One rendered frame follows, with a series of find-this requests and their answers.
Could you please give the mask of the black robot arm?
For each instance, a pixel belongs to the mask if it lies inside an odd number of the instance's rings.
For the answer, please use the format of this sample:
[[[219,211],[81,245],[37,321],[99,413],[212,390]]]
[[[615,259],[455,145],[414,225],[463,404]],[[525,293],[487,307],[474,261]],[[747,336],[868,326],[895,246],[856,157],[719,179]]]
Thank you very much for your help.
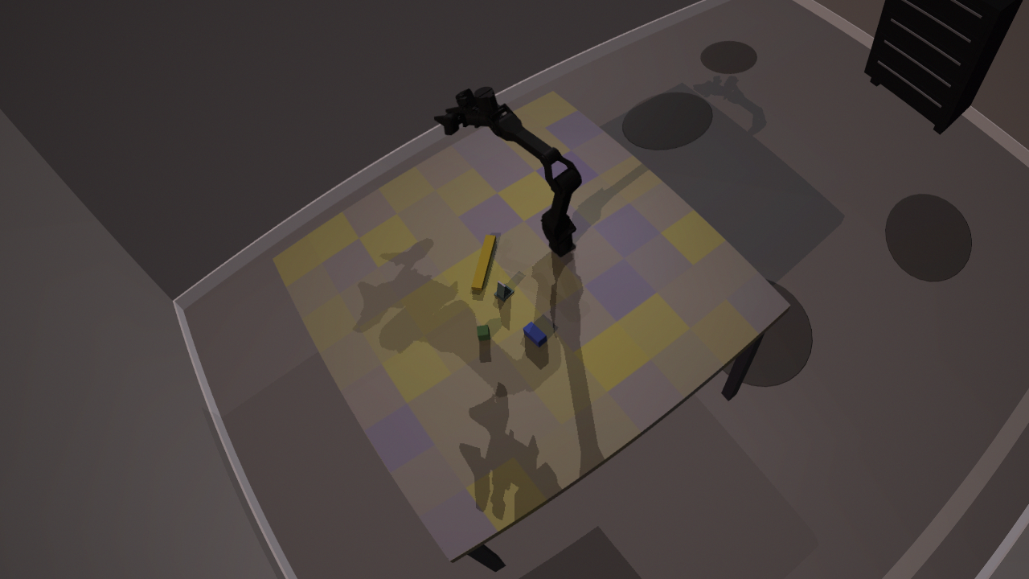
[[[495,135],[502,137],[505,142],[517,142],[528,153],[537,157],[543,162],[545,181],[554,191],[554,201],[551,208],[543,214],[543,233],[549,240],[549,247],[556,254],[562,257],[571,252],[576,247],[572,244],[571,234],[576,233],[576,226],[569,219],[567,214],[571,194],[582,184],[580,172],[576,165],[563,158],[556,148],[551,148],[543,140],[524,129],[521,120],[508,109],[507,104],[498,105],[494,91],[491,87],[482,87],[477,91],[467,88],[456,95],[461,113],[468,113],[480,108],[480,125],[490,126]],[[502,115],[504,112],[507,114]],[[552,167],[558,160],[564,162],[568,169],[561,175],[552,176]],[[561,256],[562,254],[562,256]]]

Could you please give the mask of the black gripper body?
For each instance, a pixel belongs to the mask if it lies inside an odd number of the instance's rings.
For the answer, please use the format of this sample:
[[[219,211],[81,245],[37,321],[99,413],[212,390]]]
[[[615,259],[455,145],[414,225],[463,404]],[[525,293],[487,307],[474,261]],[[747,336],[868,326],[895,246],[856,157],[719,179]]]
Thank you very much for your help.
[[[459,130],[459,125],[461,124],[461,122],[463,126],[474,125],[474,128],[480,128],[481,125],[478,118],[480,118],[478,106],[477,109],[475,109],[474,111],[468,111],[468,113],[459,113],[459,115],[456,115],[455,113],[448,113],[442,117],[445,134],[453,135],[453,133],[456,133]]]

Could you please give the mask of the yellow bar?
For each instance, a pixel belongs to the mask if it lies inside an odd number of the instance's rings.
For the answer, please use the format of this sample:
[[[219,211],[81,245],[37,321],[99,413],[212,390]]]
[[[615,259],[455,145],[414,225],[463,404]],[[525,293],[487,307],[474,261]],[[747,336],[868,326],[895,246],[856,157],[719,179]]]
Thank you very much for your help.
[[[481,290],[482,292],[482,290],[484,289],[486,272],[488,272],[488,268],[490,266],[490,261],[492,252],[494,250],[495,241],[496,241],[496,236],[485,236],[484,245],[482,246],[482,251],[480,254],[477,272],[475,272],[474,274],[473,286],[471,286],[473,287],[473,290]]]

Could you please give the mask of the blue rectangular block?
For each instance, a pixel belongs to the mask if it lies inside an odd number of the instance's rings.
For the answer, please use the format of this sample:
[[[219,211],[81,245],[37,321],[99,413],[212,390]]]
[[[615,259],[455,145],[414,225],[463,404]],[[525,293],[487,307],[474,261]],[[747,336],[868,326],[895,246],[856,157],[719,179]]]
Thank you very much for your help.
[[[533,343],[538,346],[538,348],[547,342],[547,335],[545,335],[543,331],[538,329],[538,327],[534,325],[533,322],[530,322],[529,325],[526,325],[524,327],[524,334],[527,335],[528,338],[531,339]]]

